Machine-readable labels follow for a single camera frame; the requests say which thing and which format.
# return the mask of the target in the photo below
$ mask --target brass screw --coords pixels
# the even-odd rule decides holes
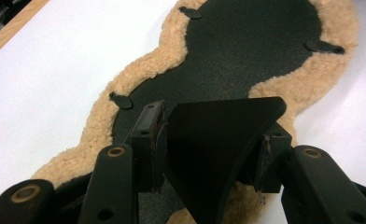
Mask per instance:
[[[322,154],[320,154],[320,152],[318,152],[317,150],[314,150],[312,148],[306,148],[303,151],[303,153],[305,155],[307,155],[308,157],[315,158],[315,159],[318,159],[318,158],[322,157]]]
[[[109,157],[119,157],[125,153],[125,148],[123,147],[113,147],[107,151],[107,156]]]
[[[23,187],[11,196],[11,201],[14,203],[24,203],[33,199],[40,192],[38,185],[29,185]]]

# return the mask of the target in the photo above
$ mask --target sherpa fabric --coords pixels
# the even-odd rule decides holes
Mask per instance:
[[[181,64],[186,55],[186,28],[190,21],[178,9],[198,8],[205,0],[179,0],[162,25],[159,46],[151,53],[130,63],[100,94],[87,119],[86,127],[76,147],[67,149],[39,169],[33,178],[51,181],[54,188],[72,178],[92,171],[99,150],[112,144],[112,126],[119,108],[109,100],[112,91],[129,95],[149,78]],[[298,113],[323,97],[344,73],[358,42],[359,22],[351,0],[310,0],[322,22],[321,40],[345,48],[344,55],[314,53],[302,67],[282,76],[274,77],[252,87],[248,97],[280,96],[288,105],[285,115],[278,121],[292,136]],[[253,223],[265,206],[250,186],[236,183],[230,193],[224,223]],[[168,223],[195,223],[186,209],[174,213]]]

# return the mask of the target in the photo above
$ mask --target white surface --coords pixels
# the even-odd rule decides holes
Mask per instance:
[[[297,118],[301,144],[327,150],[366,186],[366,1],[356,56],[339,84]],[[157,46],[175,1],[52,0],[0,50],[0,194],[77,145],[93,102]],[[286,223],[280,202],[261,223]]]

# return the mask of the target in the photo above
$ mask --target wooden edge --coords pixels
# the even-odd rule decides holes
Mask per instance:
[[[0,49],[28,22],[49,0],[32,0],[0,31]]]

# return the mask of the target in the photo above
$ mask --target black fabric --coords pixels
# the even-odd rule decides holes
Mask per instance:
[[[178,103],[247,98],[255,84],[299,68],[312,55],[303,44],[321,33],[307,0],[208,0],[198,11],[202,17],[188,26],[185,61],[130,94],[134,106],[118,113],[114,143],[124,142],[151,102],[165,100],[171,110]],[[163,195],[175,194],[165,189]],[[161,203],[171,209],[148,210]],[[181,207],[176,197],[140,194],[140,223],[164,223]]]

